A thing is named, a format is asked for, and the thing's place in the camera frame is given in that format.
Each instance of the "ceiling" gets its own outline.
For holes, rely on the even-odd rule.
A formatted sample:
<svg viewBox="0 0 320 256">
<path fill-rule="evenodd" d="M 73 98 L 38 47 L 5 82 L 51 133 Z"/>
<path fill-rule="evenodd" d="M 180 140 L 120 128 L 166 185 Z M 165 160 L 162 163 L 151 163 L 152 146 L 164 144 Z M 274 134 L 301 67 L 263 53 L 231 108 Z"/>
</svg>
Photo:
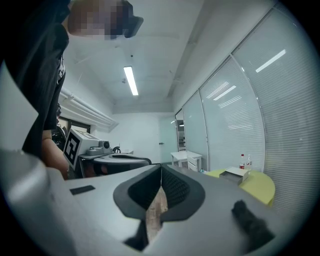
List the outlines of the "ceiling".
<svg viewBox="0 0 320 256">
<path fill-rule="evenodd" d="M 165 99 L 204 0 L 130 0 L 144 22 L 137 35 L 113 41 L 71 37 L 79 68 L 92 71 L 114 100 L 132 100 L 123 67 L 132 66 L 138 98 Z"/>
</svg>

